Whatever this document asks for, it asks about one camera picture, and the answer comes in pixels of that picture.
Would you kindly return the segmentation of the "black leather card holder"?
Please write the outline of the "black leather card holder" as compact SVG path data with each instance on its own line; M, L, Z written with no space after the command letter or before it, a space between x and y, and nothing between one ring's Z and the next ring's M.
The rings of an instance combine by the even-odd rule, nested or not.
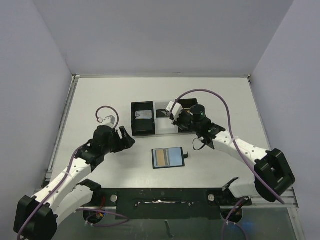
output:
M168 155L168 166L157 167L156 164L156 150L166 149ZM167 168L179 168L185 166L185 159L189 157L189 153L184 153L182 147L169 147L169 148L155 148L151 150L152 155L152 167L153 169L167 169Z

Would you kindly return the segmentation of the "gold card from holder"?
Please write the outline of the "gold card from holder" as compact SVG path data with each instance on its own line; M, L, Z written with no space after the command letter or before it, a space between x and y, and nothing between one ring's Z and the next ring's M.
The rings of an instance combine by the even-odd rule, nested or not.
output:
M169 165L166 149L157 149L155 151L155 158L157 167L167 167Z

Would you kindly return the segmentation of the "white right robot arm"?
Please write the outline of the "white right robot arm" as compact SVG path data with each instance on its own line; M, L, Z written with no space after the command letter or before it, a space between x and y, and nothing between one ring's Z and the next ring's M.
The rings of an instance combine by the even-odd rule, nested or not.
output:
M285 204L281 196L296 179L281 150L267 150L250 144L212 122L203 111L192 114L183 109L178 114L168 112L167 115L180 130L195 133L204 147L225 153L249 168L252 179L236 176L224 186L222 197L227 204L255 196L270 203Z

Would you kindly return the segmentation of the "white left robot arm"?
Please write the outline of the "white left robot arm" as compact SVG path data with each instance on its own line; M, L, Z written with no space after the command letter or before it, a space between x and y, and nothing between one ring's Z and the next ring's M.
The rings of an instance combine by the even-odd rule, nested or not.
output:
M128 150L135 143L124 126L98 126L92 139L73 152L64 171L33 196L20 199L13 226L17 239L51 240L58 226L78 208L99 204L102 193L95 187L100 185L86 177L107 154Z

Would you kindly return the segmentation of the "black credit card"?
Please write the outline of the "black credit card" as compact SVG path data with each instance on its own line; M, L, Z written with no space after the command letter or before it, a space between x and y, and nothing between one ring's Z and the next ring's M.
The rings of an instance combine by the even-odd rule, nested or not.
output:
M157 109L156 110L156 117L157 118L168 118L168 111L166 111L165 109Z

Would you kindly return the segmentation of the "silver credit card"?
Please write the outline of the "silver credit card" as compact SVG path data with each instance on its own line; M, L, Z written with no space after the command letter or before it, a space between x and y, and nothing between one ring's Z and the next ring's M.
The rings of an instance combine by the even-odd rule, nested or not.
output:
M138 110L135 112L136 120L150 120L153 118L152 110Z

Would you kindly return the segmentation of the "black left bin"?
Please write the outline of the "black left bin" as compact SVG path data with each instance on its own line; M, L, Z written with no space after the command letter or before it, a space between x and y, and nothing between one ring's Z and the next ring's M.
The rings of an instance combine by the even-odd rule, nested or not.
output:
M152 119L137 120L136 111L152 110ZM156 134L155 111L153 101L131 103L131 131L133 136L152 136Z

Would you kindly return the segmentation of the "black bin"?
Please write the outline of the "black bin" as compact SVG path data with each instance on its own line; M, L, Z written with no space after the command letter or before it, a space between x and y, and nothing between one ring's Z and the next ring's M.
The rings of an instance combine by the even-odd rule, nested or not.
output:
M136 111L152 110L152 119L137 120ZM152 136L156 134L155 111L153 101L131 103L131 131L133 136Z
M189 111L192 106L198 104L198 100L196 98L186 98L180 99L177 103L180 104L183 109Z

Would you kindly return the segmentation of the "black right bin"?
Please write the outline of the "black right bin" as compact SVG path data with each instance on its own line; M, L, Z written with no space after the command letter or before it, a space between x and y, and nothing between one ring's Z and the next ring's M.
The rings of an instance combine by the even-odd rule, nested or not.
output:
M198 100L196 98L186 98L180 99L177 103L180 104L183 109L189 111L192 106L198 104Z

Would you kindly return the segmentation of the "white middle bin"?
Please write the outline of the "white middle bin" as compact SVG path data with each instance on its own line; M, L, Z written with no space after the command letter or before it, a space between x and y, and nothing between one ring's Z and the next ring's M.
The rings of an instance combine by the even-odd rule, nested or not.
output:
M170 134L178 134L179 129L177 126L172 124L172 120L169 118L157 118L156 110L158 109L166 109L169 104L168 100L165 101L155 101L153 103L154 113L155 113L155 134L156 135L170 135Z

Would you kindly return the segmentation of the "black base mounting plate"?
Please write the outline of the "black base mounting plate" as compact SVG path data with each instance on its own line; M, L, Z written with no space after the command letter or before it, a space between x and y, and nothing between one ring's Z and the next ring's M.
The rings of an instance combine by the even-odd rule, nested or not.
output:
M219 220L220 208L232 209L240 200L222 188L102 188L85 207L115 207L130 220Z

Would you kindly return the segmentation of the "aluminium frame rail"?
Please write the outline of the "aluminium frame rail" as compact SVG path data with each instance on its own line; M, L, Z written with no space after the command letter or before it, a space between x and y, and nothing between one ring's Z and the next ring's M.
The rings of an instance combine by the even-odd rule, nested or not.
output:
M71 84L70 84L70 87L69 87L69 90L68 90L66 103L65 103L65 106L64 106L64 109L63 109L61 120L60 120L56 141L55 141L55 144L54 144L52 155L50 157L50 162L49 162L49 165L48 165L48 169L47 169L46 174L45 174L45 178L44 178L45 181L49 181L51 179L51 177L52 177L52 173L53 173L53 169L54 169L57 153L58 153L58 150L59 150L59 147L60 147L60 143L61 143L61 140L62 140L64 129L65 129L65 126L66 126L66 123L67 123L68 115L69 115L70 108L71 108L71 105L72 105L72 101L73 101L73 98L74 98L74 94L75 94L75 91L76 91L76 88L77 88L79 77L80 76L77 75L77 74L73 74L72 75Z

